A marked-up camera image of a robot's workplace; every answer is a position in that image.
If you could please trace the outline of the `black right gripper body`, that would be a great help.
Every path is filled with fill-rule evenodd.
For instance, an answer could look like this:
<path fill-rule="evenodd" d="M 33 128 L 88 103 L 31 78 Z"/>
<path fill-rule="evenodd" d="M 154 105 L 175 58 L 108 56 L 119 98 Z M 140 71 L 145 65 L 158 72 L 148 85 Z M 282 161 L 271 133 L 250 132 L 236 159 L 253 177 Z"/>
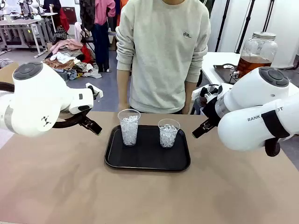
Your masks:
<path fill-rule="evenodd" d="M 219 123 L 219 121 L 221 120 L 221 118 L 215 110 L 216 102 L 217 97 L 214 97 L 209 102 L 207 102 L 206 106 L 202 110 L 204 115 L 208 117 L 212 123 Z"/>

